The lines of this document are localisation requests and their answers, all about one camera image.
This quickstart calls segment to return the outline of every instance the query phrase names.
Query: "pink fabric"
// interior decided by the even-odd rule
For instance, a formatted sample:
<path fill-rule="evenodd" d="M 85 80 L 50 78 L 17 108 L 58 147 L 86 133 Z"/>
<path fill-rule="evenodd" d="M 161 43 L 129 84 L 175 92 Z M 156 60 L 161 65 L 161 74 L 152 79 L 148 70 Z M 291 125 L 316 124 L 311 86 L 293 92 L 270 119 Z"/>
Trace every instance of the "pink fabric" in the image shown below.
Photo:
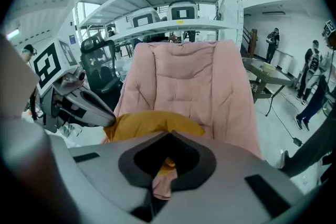
<path fill-rule="evenodd" d="M 205 136 L 261 157 L 250 84 L 232 40 L 139 43 L 114 111 L 182 114 Z"/>

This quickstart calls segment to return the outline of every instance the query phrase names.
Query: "floor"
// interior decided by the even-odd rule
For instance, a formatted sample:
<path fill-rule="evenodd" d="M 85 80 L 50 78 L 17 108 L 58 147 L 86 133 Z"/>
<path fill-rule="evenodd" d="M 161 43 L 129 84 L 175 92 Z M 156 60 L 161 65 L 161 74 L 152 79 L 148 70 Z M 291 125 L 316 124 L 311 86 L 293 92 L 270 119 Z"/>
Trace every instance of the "floor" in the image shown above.
<path fill-rule="evenodd" d="M 256 78 L 255 75 L 250 72 L 247 72 L 247 75 L 250 80 Z M 267 88 L 275 92 L 279 86 L 267 85 Z M 325 120 L 325 116 L 323 112 L 320 111 L 311 119 L 310 132 L 307 132 L 306 129 L 299 130 L 293 118 L 300 113 L 305 106 L 303 106 L 300 101 L 296 100 L 295 96 L 296 93 L 293 89 L 285 87 L 281 93 L 274 98 L 272 107 L 290 134 L 304 143 L 319 128 Z M 261 152 L 264 159 L 270 165 L 276 167 L 283 151 L 288 150 L 289 156 L 292 156 L 299 147 L 293 143 L 293 139 L 290 137 L 286 128 L 273 110 L 271 110 L 267 118 L 265 117 L 270 106 L 269 102 L 270 100 L 268 99 L 257 100 L 255 103 L 255 111 Z M 23 117 L 28 121 L 32 120 L 27 114 L 23 114 Z M 71 133 L 65 138 L 59 131 L 53 135 L 59 135 L 64 138 L 68 147 L 100 144 L 105 137 L 102 127 L 81 128 L 78 125 L 77 127 L 81 130 L 80 134 L 77 136 Z M 321 165 L 320 163 L 317 163 L 291 180 L 303 193 L 307 193 L 316 186 L 318 177 L 321 175 L 320 170 Z"/>

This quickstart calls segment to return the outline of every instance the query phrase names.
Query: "black office chair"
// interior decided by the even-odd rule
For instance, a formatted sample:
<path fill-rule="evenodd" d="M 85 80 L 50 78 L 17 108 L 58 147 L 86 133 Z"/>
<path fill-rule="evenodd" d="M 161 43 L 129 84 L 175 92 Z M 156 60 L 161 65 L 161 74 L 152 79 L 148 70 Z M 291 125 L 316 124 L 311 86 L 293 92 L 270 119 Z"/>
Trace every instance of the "black office chair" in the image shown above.
<path fill-rule="evenodd" d="M 80 59 L 91 91 L 114 110 L 123 83 L 117 77 L 114 66 L 116 53 L 113 40 L 105 41 L 100 33 L 97 33 L 82 42 L 80 51 Z"/>

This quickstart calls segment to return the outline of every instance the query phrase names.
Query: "pink chair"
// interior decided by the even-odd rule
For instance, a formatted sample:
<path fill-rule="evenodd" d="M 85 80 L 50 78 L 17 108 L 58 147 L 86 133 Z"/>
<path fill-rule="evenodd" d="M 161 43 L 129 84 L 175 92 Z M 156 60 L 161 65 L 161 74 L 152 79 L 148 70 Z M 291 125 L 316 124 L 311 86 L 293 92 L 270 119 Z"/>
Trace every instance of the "pink chair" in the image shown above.
<path fill-rule="evenodd" d="M 204 128 L 205 137 L 261 157 L 250 84 L 232 40 L 139 43 L 116 116 L 173 111 Z"/>

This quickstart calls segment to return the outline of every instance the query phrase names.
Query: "yellow cloth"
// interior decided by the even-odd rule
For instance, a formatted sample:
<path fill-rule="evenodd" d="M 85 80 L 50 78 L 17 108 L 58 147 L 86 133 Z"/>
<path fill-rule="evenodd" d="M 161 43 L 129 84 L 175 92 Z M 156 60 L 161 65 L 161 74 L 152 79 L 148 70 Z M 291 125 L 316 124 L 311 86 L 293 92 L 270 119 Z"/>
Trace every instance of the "yellow cloth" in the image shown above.
<path fill-rule="evenodd" d="M 154 132 L 184 132 L 202 136 L 205 131 L 193 120 L 168 111 L 143 111 L 124 114 L 116 119 L 111 127 L 104 128 L 109 142 L 127 140 L 141 137 Z M 160 175 L 171 172 L 175 167 L 174 162 L 167 158 L 159 171 Z"/>

